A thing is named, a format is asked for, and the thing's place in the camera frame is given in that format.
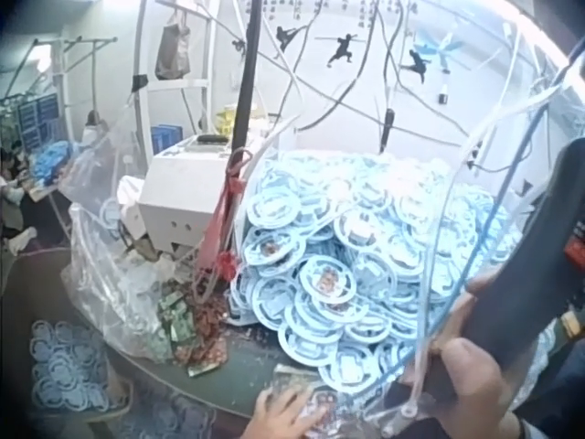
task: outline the hanging bag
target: hanging bag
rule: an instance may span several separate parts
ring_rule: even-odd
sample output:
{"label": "hanging bag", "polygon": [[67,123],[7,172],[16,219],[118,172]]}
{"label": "hanging bag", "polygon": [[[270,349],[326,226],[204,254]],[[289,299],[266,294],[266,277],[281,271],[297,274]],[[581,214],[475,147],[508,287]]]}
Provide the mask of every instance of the hanging bag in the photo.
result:
{"label": "hanging bag", "polygon": [[189,65],[189,38],[191,29],[186,25],[186,12],[173,13],[163,28],[158,47],[154,75],[159,80],[180,80],[191,71]]}

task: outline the white machine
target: white machine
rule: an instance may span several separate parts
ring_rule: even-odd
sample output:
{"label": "white machine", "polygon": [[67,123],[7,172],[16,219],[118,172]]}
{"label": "white machine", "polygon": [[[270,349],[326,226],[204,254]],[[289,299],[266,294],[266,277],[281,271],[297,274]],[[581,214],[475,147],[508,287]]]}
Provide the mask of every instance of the white machine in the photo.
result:
{"label": "white machine", "polygon": [[[287,129],[274,142],[279,150],[290,149],[294,136]],[[254,155],[265,142],[263,135],[249,134],[247,148]],[[228,159],[229,148],[187,139],[155,155],[144,181],[123,177],[117,198],[132,241],[147,235],[154,251],[175,257],[196,247],[218,204]]]}

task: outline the pile of plastic rings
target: pile of plastic rings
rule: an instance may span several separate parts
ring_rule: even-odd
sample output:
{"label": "pile of plastic rings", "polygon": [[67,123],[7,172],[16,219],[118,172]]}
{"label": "pile of plastic rings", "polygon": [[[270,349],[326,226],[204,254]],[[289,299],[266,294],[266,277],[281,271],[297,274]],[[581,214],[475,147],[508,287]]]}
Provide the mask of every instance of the pile of plastic rings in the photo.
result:
{"label": "pile of plastic rings", "polygon": [[[293,151],[261,172],[242,206],[247,227],[231,313],[277,331],[282,349],[318,368],[331,388],[361,392],[416,340],[424,255],[449,168],[388,155]],[[434,260],[431,321],[457,293],[493,205],[480,187],[453,188]],[[506,219],[499,209],[471,275]],[[491,263],[503,262],[520,238],[514,227]]]}
{"label": "pile of plastic rings", "polygon": [[32,326],[32,401],[39,409],[107,412],[108,368],[101,338],[67,322],[39,320]]}
{"label": "pile of plastic rings", "polygon": [[207,406],[159,389],[151,380],[135,380],[133,406],[120,420],[116,437],[209,439],[215,419]]}

